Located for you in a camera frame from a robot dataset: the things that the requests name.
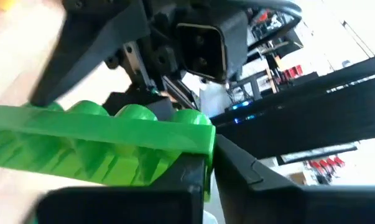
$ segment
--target green 3d printed part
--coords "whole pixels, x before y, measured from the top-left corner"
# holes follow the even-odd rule
[[[163,122],[141,105],[115,117],[90,101],[67,111],[0,106],[0,167],[105,185],[149,185],[182,152],[206,154],[211,167],[214,141],[215,127],[194,110]]]

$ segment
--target green plastic part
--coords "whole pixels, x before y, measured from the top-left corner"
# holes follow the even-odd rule
[[[105,185],[149,185],[182,152],[207,155],[211,167],[214,141],[215,127],[193,110],[162,122],[141,105],[115,117],[90,101],[68,111],[0,106],[0,167]]]

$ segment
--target wooden surface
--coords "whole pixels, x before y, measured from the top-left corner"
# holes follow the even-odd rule
[[[25,103],[56,42],[64,12],[49,0],[21,1],[0,12],[0,104]],[[100,65],[76,88],[59,99],[65,108],[80,100],[103,103],[111,91],[124,91],[130,80],[123,69]],[[0,224],[20,223],[50,189],[95,185],[79,180],[0,168]]]

